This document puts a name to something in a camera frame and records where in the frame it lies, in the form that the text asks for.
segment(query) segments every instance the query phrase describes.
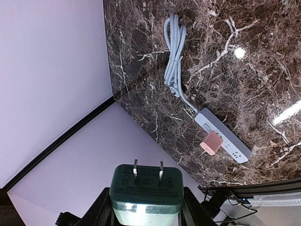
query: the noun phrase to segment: power strip socket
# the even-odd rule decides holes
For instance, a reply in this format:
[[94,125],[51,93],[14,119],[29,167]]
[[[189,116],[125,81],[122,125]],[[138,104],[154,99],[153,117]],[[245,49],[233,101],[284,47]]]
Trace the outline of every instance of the power strip socket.
[[249,160],[251,150],[208,108],[201,110],[194,119],[207,133],[214,131],[222,139],[222,147],[238,163]]

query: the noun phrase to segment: coiled white cable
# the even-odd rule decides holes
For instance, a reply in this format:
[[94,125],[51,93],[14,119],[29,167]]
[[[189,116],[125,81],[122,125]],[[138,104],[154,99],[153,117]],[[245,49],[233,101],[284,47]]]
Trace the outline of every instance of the coiled white cable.
[[[167,32],[168,24],[170,24],[170,40]],[[198,109],[185,98],[181,87],[181,52],[186,38],[186,27],[184,25],[181,28],[179,27],[178,15],[171,14],[170,18],[165,21],[164,37],[170,51],[169,61],[164,74],[164,83],[169,86],[170,91],[176,97],[181,97],[195,112],[198,112]]]

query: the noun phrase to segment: black trim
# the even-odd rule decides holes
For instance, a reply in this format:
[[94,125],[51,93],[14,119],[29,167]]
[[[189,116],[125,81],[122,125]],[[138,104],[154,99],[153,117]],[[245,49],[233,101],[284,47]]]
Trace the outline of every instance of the black trim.
[[235,187],[198,187],[203,193],[208,189],[208,194],[212,195],[216,191],[232,191],[238,198],[253,198],[254,195],[267,194],[287,194],[301,192],[301,178],[276,181],[271,183],[264,183],[249,186],[235,186]]
[[101,112],[107,109],[115,102],[114,97],[110,97],[100,106],[91,111],[82,120],[72,126],[67,132],[61,135],[56,141],[49,145],[43,152],[35,157],[28,165],[26,165],[17,175],[15,175],[4,187],[3,191],[8,192],[13,186],[15,186],[23,177],[25,177],[33,168],[35,168],[41,161],[49,156],[55,149],[57,149],[62,143],[68,140],[77,131],[88,124],[92,119],[98,116]]

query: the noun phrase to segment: green charger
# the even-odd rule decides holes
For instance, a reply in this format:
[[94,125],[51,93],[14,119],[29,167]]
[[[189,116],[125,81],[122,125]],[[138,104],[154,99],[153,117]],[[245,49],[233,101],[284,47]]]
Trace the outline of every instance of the green charger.
[[173,167],[120,165],[110,198],[118,221],[126,226],[170,226],[184,202],[182,173]]

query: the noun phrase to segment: marble surface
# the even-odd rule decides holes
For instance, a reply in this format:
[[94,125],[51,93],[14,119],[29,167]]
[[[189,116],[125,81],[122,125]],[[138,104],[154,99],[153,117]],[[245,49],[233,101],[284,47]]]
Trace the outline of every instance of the marble surface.
[[[106,0],[104,10],[115,98],[201,186],[300,177],[301,1]],[[247,163],[204,152],[196,114],[164,85],[170,13],[187,27],[185,96],[252,150]]]

